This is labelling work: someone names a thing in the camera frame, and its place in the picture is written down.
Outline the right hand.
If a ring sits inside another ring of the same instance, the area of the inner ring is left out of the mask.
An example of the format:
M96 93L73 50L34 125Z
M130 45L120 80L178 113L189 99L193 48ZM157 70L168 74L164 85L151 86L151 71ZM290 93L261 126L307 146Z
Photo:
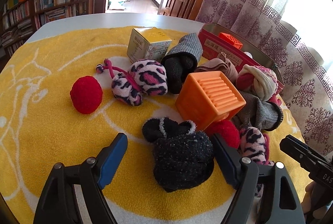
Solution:
M332 190L312 181L305 188L301 203L307 223L322 219L332 206Z

